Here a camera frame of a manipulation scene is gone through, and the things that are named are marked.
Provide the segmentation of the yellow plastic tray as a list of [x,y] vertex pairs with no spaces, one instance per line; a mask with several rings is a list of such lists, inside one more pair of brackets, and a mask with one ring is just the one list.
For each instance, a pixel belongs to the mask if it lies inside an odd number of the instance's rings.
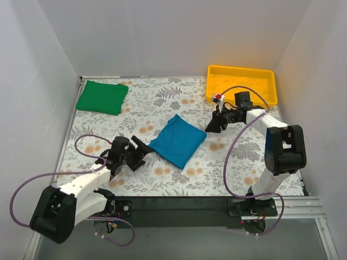
[[225,93],[225,101],[235,105],[234,94],[244,91],[241,86],[249,87],[259,93],[270,107],[278,104],[275,75],[271,70],[209,65],[205,98],[212,102],[214,94],[221,94],[229,87],[237,86]]

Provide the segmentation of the blue t shirt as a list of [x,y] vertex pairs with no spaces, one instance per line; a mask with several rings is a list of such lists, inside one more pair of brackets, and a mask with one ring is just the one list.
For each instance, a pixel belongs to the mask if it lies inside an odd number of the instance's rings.
[[207,134],[184,121],[179,115],[171,118],[149,147],[162,158],[184,169]]

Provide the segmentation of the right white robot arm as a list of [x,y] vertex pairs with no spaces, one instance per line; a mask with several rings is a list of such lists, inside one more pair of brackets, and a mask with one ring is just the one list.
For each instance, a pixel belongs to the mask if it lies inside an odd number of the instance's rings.
[[285,124],[269,115],[269,105],[265,108],[253,104],[250,88],[236,93],[235,105],[227,108],[224,94],[214,94],[216,103],[212,120],[205,132],[221,133],[229,124],[243,122],[252,126],[265,137],[265,169],[259,180],[252,185],[245,196],[234,196],[226,203],[232,216],[276,216],[273,197],[285,179],[306,166],[306,151],[303,129],[299,125]]

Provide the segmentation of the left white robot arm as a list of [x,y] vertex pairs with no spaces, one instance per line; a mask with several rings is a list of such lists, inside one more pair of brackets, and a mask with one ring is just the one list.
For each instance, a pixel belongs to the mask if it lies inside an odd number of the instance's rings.
[[109,149],[94,157],[89,171],[79,173],[64,185],[48,186],[42,191],[29,227],[58,244],[87,218],[106,223],[107,230],[112,232],[119,222],[130,217],[132,203],[119,201],[102,185],[118,175],[124,166],[136,171],[152,152],[154,150],[136,136],[115,137]]

